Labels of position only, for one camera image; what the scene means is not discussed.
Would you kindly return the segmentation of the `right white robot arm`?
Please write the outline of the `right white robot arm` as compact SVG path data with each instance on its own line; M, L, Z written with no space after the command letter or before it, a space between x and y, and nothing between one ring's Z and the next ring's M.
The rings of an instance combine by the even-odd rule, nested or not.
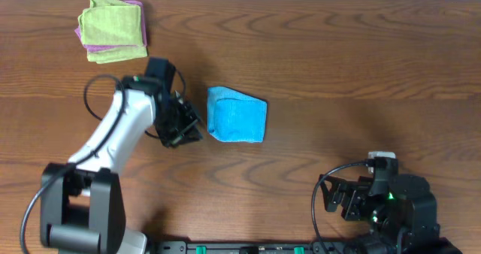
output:
M437 201L428 181L409 174L348 181L329 176L320 183L325 210L342 207L346 221L365 221L367 234L336 243L331 253L459 254L440 235Z

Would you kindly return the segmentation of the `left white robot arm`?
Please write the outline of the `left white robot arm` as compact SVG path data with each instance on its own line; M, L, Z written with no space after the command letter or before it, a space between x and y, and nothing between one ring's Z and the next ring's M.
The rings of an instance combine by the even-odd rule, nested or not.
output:
M113 102L90 139L41 177L40 240L60 253L146 253L147 236L126 226L119 176L150 127L167 148L202 139L200 118L183 93L172 92L172 77L115 83Z

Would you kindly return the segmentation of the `blue microfiber cloth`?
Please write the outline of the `blue microfiber cloth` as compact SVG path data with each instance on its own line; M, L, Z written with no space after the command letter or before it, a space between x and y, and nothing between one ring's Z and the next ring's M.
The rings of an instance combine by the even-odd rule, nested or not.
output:
M268 104L224 86L207 90L207 131L226 143L261 143Z

